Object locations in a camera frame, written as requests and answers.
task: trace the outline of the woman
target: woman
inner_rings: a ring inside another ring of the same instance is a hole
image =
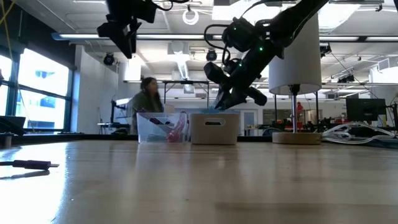
[[[155,78],[147,77],[141,81],[141,91],[132,99],[132,106],[134,107],[132,134],[138,134],[137,111],[144,110],[148,113],[163,113],[164,110],[159,92],[157,91]]]

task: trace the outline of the table surface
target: table surface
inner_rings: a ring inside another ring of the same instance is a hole
[[[82,141],[0,151],[0,223],[397,223],[398,151]]]

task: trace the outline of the wooden round base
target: wooden round base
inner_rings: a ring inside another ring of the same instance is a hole
[[[321,144],[318,133],[272,133],[272,143],[277,144]]]

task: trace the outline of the box handle cutout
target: box handle cutout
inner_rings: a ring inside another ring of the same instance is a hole
[[[223,118],[205,118],[205,125],[207,126],[223,126],[225,119]]]

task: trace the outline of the long hair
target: long hair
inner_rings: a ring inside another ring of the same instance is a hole
[[[150,98],[150,96],[149,96],[149,91],[148,91],[148,85],[152,82],[152,81],[154,81],[155,80],[155,82],[156,82],[156,78],[153,78],[153,77],[147,77],[147,78],[144,78],[144,79],[142,79],[141,80],[141,91],[143,92],[143,93],[145,93],[145,95],[147,95],[147,97],[150,99],[150,100],[152,100],[151,98]],[[159,92],[157,92],[155,95],[154,95],[154,99],[155,99],[155,103],[156,103],[156,105],[163,111],[163,105],[162,105],[162,102],[161,102],[161,100],[160,100],[160,95],[159,95]]]

